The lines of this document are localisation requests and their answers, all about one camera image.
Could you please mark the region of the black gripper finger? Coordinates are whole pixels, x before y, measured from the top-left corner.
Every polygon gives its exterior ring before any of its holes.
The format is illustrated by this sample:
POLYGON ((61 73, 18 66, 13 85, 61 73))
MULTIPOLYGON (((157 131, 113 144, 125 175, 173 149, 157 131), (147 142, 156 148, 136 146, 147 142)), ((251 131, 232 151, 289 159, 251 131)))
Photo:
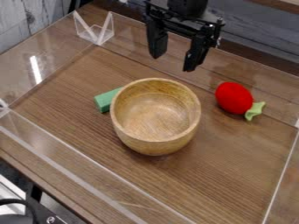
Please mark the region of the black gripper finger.
POLYGON ((145 18, 145 31, 148 51, 151 56, 157 59, 167 51, 168 34, 164 24, 152 17, 145 18))
POLYGON ((197 31, 188 35, 191 40, 191 48, 184 56, 183 71, 191 72, 205 59, 208 50, 217 44, 217 39, 213 35, 215 26, 204 25, 197 31))

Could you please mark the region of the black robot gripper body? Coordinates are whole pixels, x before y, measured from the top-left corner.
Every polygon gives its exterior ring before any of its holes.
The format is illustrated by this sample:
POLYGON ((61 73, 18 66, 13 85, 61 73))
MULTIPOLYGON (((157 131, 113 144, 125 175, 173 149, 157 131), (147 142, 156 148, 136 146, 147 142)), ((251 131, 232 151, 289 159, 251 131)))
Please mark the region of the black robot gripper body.
POLYGON ((185 38, 203 34, 220 36, 224 20, 208 12, 208 0, 144 0, 147 35, 153 38, 172 32, 185 38))

